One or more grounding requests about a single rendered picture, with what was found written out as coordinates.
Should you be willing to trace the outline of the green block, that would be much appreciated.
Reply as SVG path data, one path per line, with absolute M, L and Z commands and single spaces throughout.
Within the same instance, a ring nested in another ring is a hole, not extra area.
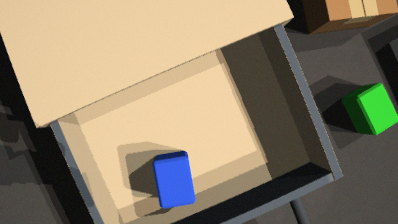
M 342 97 L 342 102 L 357 133 L 378 135 L 398 122 L 398 115 L 381 83 L 363 85 Z

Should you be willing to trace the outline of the brown cardboard box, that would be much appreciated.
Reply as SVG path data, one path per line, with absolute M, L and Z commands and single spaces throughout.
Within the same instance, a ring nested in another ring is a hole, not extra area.
M 301 0 L 308 35 L 370 27 L 398 13 L 396 0 Z

